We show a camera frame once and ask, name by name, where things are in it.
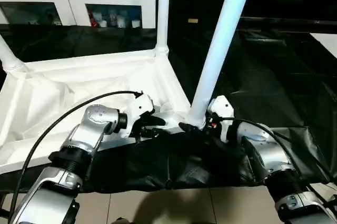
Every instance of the glass cabinet door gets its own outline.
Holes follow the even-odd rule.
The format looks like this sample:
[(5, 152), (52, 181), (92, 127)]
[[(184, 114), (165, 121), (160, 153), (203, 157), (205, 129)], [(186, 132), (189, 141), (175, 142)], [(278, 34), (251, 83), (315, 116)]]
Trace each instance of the glass cabinet door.
[(86, 4), (92, 27), (142, 27), (140, 6)]
[(69, 0), (0, 0), (0, 24), (76, 25)]
[(155, 28), (155, 0), (69, 0), (77, 25)]
[(9, 24), (62, 25), (55, 4), (50, 2), (0, 2)]

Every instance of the black wire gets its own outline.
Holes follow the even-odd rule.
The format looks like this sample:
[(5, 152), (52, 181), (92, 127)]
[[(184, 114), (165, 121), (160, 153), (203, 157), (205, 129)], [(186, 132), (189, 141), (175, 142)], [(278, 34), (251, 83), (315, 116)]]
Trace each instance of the black wire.
[(292, 165), (295, 167), (296, 170), (298, 170), (298, 173), (300, 174), (300, 176), (302, 176), (301, 171), (299, 169), (299, 167), (297, 166), (297, 164), (295, 163), (292, 155), (290, 154), (290, 152), (288, 151), (288, 149), (285, 147), (285, 145), (283, 144), (283, 142), (281, 142), (276, 136), (286, 140), (287, 142), (300, 147), (301, 149), (305, 149), (307, 151), (307, 153), (309, 154), (309, 156), (314, 160), (314, 162), (323, 170), (323, 172), (327, 175), (327, 177), (334, 183), (336, 183), (336, 179), (330, 174), (330, 172), (322, 165), (322, 163), (314, 156), (310, 153), (310, 151), (307, 150), (307, 148), (305, 146), (302, 146), (301, 144), (299, 144), (298, 142), (293, 142), (292, 140), (290, 140), (289, 138), (283, 136), (280, 133), (277, 132), (271, 132), (270, 130), (268, 130), (267, 128), (265, 128), (264, 126), (255, 123), (253, 121), (250, 120), (245, 120), (245, 119), (238, 119), (235, 117), (225, 117), (222, 118), (220, 117), (221, 120), (232, 120), (232, 121), (240, 121), (240, 122), (244, 122), (244, 123), (248, 123), (251, 124), (253, 126), (256, 126), (258, 128), (261, 128), (262, 130), (266, 131), (271, 137), (273, 137), (275, 139), (275, 141), (283, 148), (284, 152), (288, 155), (288, 157), (290, 158), (291, 162), (293, 163)]
[(281, 142), (277, 137), (276, 135), (271, 132), (270, 130), (268, 130), (266, 127), (258, 124), (258, 123), (255, 123), (253, 121), (250, 121), (250, 120), (245, 120), (245, 119), (238, 119), (238, 118), (235, 118), (235, 117), (220, 117), (221, 120), (232, 120), (232, 121), (239, 121), (239, 122), (242, 122), (242, 123), (248, 123), (248, 124), (251, 124), (253, 126), (256, 126), (258, 128), (261, 128), (263, 131), (267, 132), (271, 137), (273, 137), (275, 139), (275, 141), (282, 147), (282, 149), (284, 150), (284, 152), (287, 154), (287, 156), (290, 158), (291, 160), (291, 163), (292, 165), (294, 166), (294, 168), (298, 171), (299, 175), (302, 176), (302, 173), (298, 167), (298, 165), (295, 163), (290, 151), (285, 147), (285, 145), (283, 144), (283, 142)]
[(58, 124), (60, 123), (60, 121), (62, 121), (65, 117), (67, 117), (69, 114), (71, 114), (72, 112), (78, 110), (79, 108), (95, 101), (95, 100), (98, 100), (98, 99), (101, 99), (101, 98), (104, 98), (104, 97), (107, 97), (107, 96), (111, 96), (111, 95), (116, 95), (116, 94), (133, 94), (135, 95), (136, 97), (139, 97), (140, 95), (142, 95), (141, 93), (138, 93), (136, 91), (113, 91), (111, 93), (106, 93), (106, 94), (102, 94), (102, 95), (99, 95), (99, 96), (96, 96), (92, 99), (89, 99), (89, 100), (86, 100), (85, 102), (77, 105), (76, 107), (73, 107), (72, 109), (70, 109), (68, 112), (64, 113), (59, 119), (57, 119), (56, 121), (54, 121), (41, 135), (40, 137), (37, 139), (37, 141), (35, 142), (35, 144), (33, 145), (33, 147), (31, 148), (24, 164), (23, 164), (23, 167), (22, 167), (22, 170), (21, 170), (21, 174), (20, 174), (20, 177), (19, 177), (19, 180), (17, 182), (17, 185), (16, 185), (16, 188), (15, 188), (15, 191), (13, 193), (13, 198), (12, 198), (12, 203), (11, 203), (11, 209), (9, 211), (9, 219), (8, 219), (8, 223), (11, 221), (11, 218), (13, 216), (13, 213), (14, 213), (14, 210), (15, 210), (15, 206), (16, 206), (16, 202), (17, 202), (17, 196), (19, 194), (19, 191), (20, 191), (20, 186), (21, 186), (21, 183), (22, 183), (22, 180), (23, 180), (23, 177), (26, 173), (26, 169), (28, 167), (28, 164), (37, 148), (37, 146), (41, 143), (41, 141), (43, 140), (43, 138)]
[[(298, 165), (295, 163), (294, 158), (292, 157), (292, 155), (290, 154), (290, 152), (288, 151), (288, 149), (285, 147), (285, 145), (283, 144), (283, 142), (281, 142), (277, 137), (279, 136), (280, 138), (286, 140), (287, 142), (290, 142), (291, 144), (294, 144), (293, 141), (291, 141), (289, 138), (279, 134), (279, 133), (273, 133), (270, 130), (268, 130), (267, 128), (265, 128), (264, 126), (255, 123), (253, 121), (250, 120), (245, 120), (245, 119), (238, 119), (235, 117), (220, 117), (221, 120), (232, 120), (232, 121), (239, 121), (239, 122), (244, 122), (244, 123), (248, 123), (251, 124), (253, 126), (256, 126), (258, 128), (261, 128), (263, 131), (267, 132), (271, 137), (273, 137), (275, 139), (275, 141), (283, 148), (284, 152), (288, 155), (288, 157), (291, 160), (292, 165), (294, 166), (294, 168), (297, 170), (297, 172), (299, 173), (300, 177), (302, 177), (302, 173), (298, 167)], [(310, 156), (315, 160), (315, 163), (326, 173), (326, 175), (329, 177), (329, 179), (331, 179), (332, 181), (334, 181), (334, 177), (330, 174), (330, 172), (317, 160), (316, 157), (314, 157), (309, 151), (308, 153), (310, 154)], [(322, 201), (324, 206), (328, 205), (328, 202), (308, 183), (306, 185), (312, 192), (314, 192), (314, 194)], [(334, 207), (328, 207), (332, 213), (337, 217), (337, 211), (334, 209)]]
[(328, 186), (328, 185), (325, 185), (325, 186), (331, 188), (332, 190), (337, 191), (337, 189), (336, 189), (336, 188), (333, 188), (332, 186)]

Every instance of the white bin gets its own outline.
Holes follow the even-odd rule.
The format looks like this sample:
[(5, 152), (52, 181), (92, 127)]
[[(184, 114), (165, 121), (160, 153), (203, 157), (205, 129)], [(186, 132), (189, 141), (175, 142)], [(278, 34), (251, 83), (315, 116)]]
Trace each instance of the white bin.
[[(154, 50), (94, 55), (26, 63), (28, 73), (7, 74), (0, 92), (0, 174), (22, 168), (41, 133), (75, 105), (111, 91), (132, 90), (148, 94), (155, 116), (169, 118), (163, 128), (178, 130), (190, 103), (168, 58), (155, 57)], [(135, 97), (130, 94), (93, 102), (125, 109)], [(69, 131), (80, 123), (86, 106), (66, 117), (42, 141), (30, 166), (49, 162)], [(134, 142), (134, 138), (104, 138), (100, 150)]]

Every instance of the tiled floor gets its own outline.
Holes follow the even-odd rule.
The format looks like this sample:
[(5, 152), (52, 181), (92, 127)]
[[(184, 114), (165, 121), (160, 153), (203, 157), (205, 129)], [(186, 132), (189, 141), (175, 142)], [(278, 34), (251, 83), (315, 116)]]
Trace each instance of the tiled floor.
[[(335, 190), (314, 185), (326, 199)], [(4, 208), (9, 209), (8, 196)], [(81, 194), (76, 224), (109, 224), (119, 217), (136, 224), (280, 224), (265, 187), (190, 189), (120, 194)], [(0, 218), (0, 224), (6, 224)]]

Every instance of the silver metal arm segment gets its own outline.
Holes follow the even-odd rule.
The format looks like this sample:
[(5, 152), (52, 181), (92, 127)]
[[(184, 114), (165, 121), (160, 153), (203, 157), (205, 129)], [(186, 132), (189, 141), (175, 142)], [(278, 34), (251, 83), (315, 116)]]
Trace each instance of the silver metal arm segment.
[[(232, 106), (224, 96), (214, 99), (208, 111), (220, 117), (230, 117), (233, 113)], [(267, 186), (282, 221), (296, 224), (337, 223), (335, 217), (308, 189), (290, 158), (271, 135), (246, 122), (220, 123), (221, 141), (236, 141), (244, 147), (254, 174)]]
[(104, 135), (130, 135), (140, 115), (154, 110), (148, 95), (131, 102), (125, 113), (103, 105), (91, 105), (59, 151), (51, 153), (45, 168), (21, 201), (12, 224), (73, 224), (79, 209), (75, 201)]

